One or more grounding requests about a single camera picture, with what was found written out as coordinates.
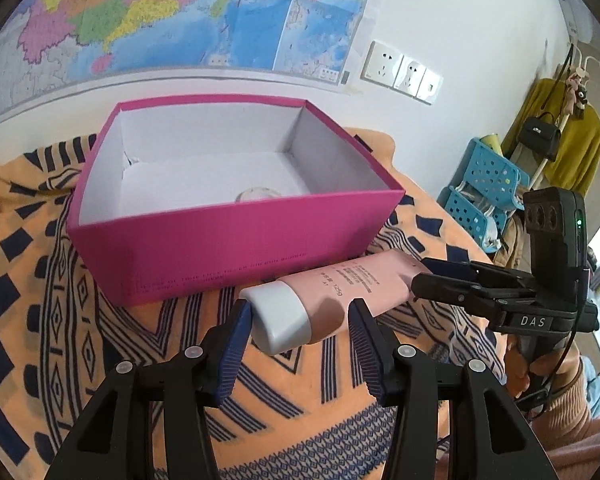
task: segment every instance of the electrical outlet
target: electrical outlet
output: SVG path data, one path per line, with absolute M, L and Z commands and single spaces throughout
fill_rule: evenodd
M 416 95 L 417 99 L 429 103 L 432 105 L 436 102 L 438 94 L 440 93 L 440 87 L 442 86 L 442 76 L 433 72 L 427 68 L 420 83 L 420 89 Z
M 392 87 L 404 56 L 385 44 L 374 41 L 366 57 L 362 78 Z
M 394 89 L 403 94 L 416 97 L 425 70 L 426 67 L 422 63 L 418 63 L 410 57 L 404 57 L 398 71 L 398 77 L 395 79 Z

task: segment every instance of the pink box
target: pink box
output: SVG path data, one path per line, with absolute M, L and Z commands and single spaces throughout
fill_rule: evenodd
M 281 196 L 236 202 L 252 187 Z M 403 195 L 308 101 L 144 99 L 109 116 L 68 233 L 107 297 L 131 306 L 362 254 Z

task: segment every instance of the orange blanket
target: orange blanket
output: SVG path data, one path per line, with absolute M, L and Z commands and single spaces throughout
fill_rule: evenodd
M 393 142 L 358 132 L 387 167 Z M 121 360 L 150 364 L 199 343 L 240 287 L 126 310 L 103 296 L 66 235 L 71 191 L 95 136 L 40 148 L 0 167 L 0 458 L 15 480 L 42 479 L 106 373 Z M 370 247 L 418 257 L 485 256 L 436 202 L 394 173 L 406 193 Z M 487 322 L 430 301 L 382 316 L 403 342 L 440 360 L 483 359 L 503 374 L 504 340 Z M 162 407 L 154 409 L 157 478 L 166 478 Z M 234 393 L 208 426 L 225 479 L 380 478 L 394 410 L 362 382 L 341 333 L 268 357 L 248 345 Z M 448 434 L 440 416 L 439 450 Z

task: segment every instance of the blue gripper pad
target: blue gripper pad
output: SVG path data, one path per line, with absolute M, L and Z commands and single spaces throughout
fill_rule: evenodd
M 229 318 L 222 326 L 227 329 L 224 335 L 226 342 L 218 360 L 216 377 L 218 383 L 214 399 L 218 406 L 231 395 L 234 390 L 235 378 L 238 375 L 240 362 L 251 334 L 251 303 L 238 300 L 232 308 Z
M 394 370 L 394 358 L 364 300 L 349 305 L 349 336 L 369 394 L 383 404 L 387 396 L 384 379 Z

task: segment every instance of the yellow sweater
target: yellow sweater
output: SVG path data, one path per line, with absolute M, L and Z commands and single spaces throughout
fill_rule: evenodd
M 558 83 L 554 94 L 544 110 L 540 107 L 551 91 L 553 79 L 541 79 L 531 89 L 516 121 L 502 143 L 502 151 L 510 156 L 518 143 L 518 134 L 526 118 L 538 117 L 543 111 L 551 112 L 554 117 L 560 114 L 564 83 Z M 549 162 L 544 168 L 544 176 L 552 186 L 573 189 L 585 196 L 600 163 L 600 118 L 590 105 L 584 111 L 584 118 L 570 117 L 560 138 L 560 148 L 555 162 Z

